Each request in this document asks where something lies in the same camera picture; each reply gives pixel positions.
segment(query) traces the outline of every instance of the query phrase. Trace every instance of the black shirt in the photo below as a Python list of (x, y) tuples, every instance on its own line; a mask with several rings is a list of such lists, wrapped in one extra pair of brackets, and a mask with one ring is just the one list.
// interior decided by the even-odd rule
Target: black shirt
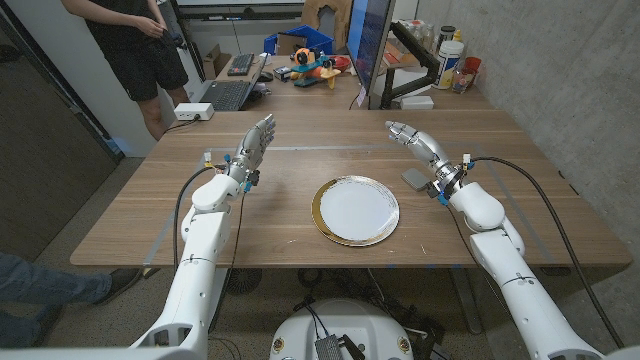
[[(122, 14), (144, 16), (153, 21), (157, 21), (151, 10), (147, 0), (90, 0), (91, 2), (102, 6), (103, 8), (116, 11)], [(153, 41), (153, 38), (145, 35), (138, 28), (123, 25), (107, 25), (86, 20), (87, 27), (93, 35), (94, 39), (105, 53), (111, 53), (119, 50), (135, 48), (147, 41)]]

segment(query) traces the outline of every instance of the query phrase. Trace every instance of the shoe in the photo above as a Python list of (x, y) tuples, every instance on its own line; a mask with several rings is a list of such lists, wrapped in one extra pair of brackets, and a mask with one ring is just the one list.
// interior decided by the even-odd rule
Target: shoe
[(33, 347), (40, 347), (44, 344), (60, 318), (63, 308), (63, 305), (47, 305), (36, 315), (35, 320), (40, 323), (40, 332), (32, 344)]
[(142, 269), (118, 269), (111, 273), (111, 288), (95, 305), (104, 305), (132, 287), (142, 276)]

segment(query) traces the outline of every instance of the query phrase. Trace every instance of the laptop keyboard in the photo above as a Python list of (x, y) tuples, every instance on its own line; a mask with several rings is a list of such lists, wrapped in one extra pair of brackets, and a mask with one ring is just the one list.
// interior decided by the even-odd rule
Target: laptop keyboard
[(238, 103), (244, 98), (247, 86), (249, 83), (244, 81), (226, 83), (224, 92), (213, 104), (213, 108), (218, 111), (238, 110)]

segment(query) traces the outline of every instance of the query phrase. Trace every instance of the monitor stand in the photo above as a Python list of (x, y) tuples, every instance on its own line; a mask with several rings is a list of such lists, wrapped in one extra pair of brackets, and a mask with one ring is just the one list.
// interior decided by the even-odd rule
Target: monitor stand
[(395, 76), (395, 68), (388, 68), (385, 77), (384, 91), (381, 96), (378, 96), (371, 92), (371, 98), (369, 102), (370, 109), (379, 108), (386, 110), (391, 108), (391, 101), (398, 96), (406, 95), (410, 92), (421, 89), (425, 86), (431, 85), (436, 81), (438, 70), (440, 69), (440, 62), (433, 57), (425, 48), (418, 43), (418, 40), (409, 33), (409, 31), (400, 23), (391, 23), (389, 30), (393, 31), (393, 34), (400, 40), (400, 42), (416, 57), (420, 62), (421, 67), (428, 68), (428, 72), (425, 76), (400, 85), (393, 88), (393, 78)]

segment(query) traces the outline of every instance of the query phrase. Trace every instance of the desk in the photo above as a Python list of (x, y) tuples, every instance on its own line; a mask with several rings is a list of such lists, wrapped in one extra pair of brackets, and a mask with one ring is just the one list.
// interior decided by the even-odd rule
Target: desk
[[(282, 85), (293, 89), (292, 84)], [(324, 92), (321, 87), (311, 90)], [(330, 108), (331, 101), (325, 101)], [(583, 265), (620, 266), (631, 261), (626, 247), (504, 111), (324, 109), (303, 116), (295, 111), (272, 112), (278, 122), (276, 139), (260, 166), (260, 184), (245, 199), (237, 267), (475, 266), (447, 210), (401, 180), (403, 171), (424, 168), (408, 149), (388, 140), (385, 120), (401, 120), (427, 131), (453, 159), (470, 152), (524, 167), (547, 192)], [(113, 267), (172, 265), (171, 215), (181, 186), (199, 167), (206, 148), (213, 148), (213, 159), (221, 161), (225, 153), (233, 153), (246, 130), (267, 114), (262, 110), (220, 112), (211, 121), (163, 137), (75, 250), (71, 262)], [(389, 238), (374, 246), (352, 248), (326, 239), (316, 229), (310, 211), (313, 195), (341, 175), (371, 177), (394, 193), (400, 222)], [(206, 173), (194, 182), (181, 217), (193, 189), (210, 177)], [(524, 177), (499, 164), (480, 163), (470, 178), (504, 204), (525, 240), (530, 265), (570, 264), (551, 217)], [(235, 234), (240, 202), (232, 206)], [(463, 233), (468, 240), (466, 227)], [(218, 266), (230, 266), (235, 241), (232, 236)]]
[[(280, 66), (292, 67), (295, 63), (287, 56), (272, 56), (272, 63), (266, 65), (263, 71), (273, 73), (274, 68)], [(253, 65), (247, 76), (227, 76), (227, 71), (231, 66), (231, 61), (227, 63), (216, 80), (244, 80), (251, 81), (251, 77), (258, 71), (258, 65)], [(246, 105), (246, 110), (267, 111), (276, 110), (309, 110), (320, 109), (349, 109), (351, 102), (360, 93), (358, 77), (350, 73), (340, 74), (336, 79), (335, 89), (329, 89), (326, 82), (301, 88), (293, 86), (291, 81), (282, 82), (278, 79), (266, 83), (272, 94), (254, 103)], [(494, 107), (484, 98), (476, 87), (472, 87), (463, 96), (452, 91), (429, 89), (423, 95), (429, 95), (435, 103), (434, 109), (442, 110), (493, 110)], [(368, 101), (365, 99), (362, 107), (353, 104), (352, 109), (366, 110)]]

